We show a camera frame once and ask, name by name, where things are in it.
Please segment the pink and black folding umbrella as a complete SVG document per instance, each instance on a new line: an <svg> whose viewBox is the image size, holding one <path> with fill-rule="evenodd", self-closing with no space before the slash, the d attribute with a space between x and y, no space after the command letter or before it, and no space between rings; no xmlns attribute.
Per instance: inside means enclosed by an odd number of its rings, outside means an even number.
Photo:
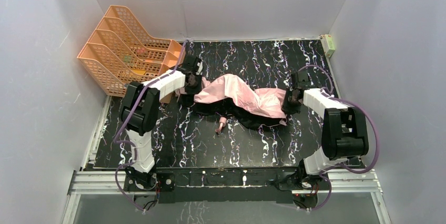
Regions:
<svg viewBox="0 0 446 224"><path fill-rule="evenodd" d="M222 132L230 117L252 130L287 125L287 115L281 109L285 90L251 89L234 74L224 74L211 82L198 76L175 94L184 106L191 106L198 114L219 115L217 134Z"/></svg>

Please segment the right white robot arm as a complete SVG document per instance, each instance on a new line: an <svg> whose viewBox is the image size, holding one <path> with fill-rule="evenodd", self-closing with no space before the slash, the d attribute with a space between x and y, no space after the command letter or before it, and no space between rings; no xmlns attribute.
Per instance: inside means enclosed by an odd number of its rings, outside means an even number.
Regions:
<svg viewBox="0 0 446 224"><path fill-rule="evenodd" d="M319 174L351 158L369 151L367 123L364 113L355 106L344 105L313 86L304 71L290 77L282 111L286 115L300 112L301 106L313 110L322 120L321 146L300 161L294 180L301 188L313 187L321 181Z"/></svg>

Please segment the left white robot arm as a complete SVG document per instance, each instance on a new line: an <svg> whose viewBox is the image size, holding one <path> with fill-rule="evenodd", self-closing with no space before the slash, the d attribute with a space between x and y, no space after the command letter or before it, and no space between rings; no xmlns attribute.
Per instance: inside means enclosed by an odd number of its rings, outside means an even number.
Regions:
<svg viewBox="0 0 446 224"><path fill-rule="evenodd" d="M120 119L123 122L116 134L127 133L132 158L124 168L129 180L140 189L155 186L155 159L151 146L151 131L158 121L161 100L177 90L187 94L201 91L203 63L199 57L186 55L160 76L147 82L131 82L123 98Z"/></svg>

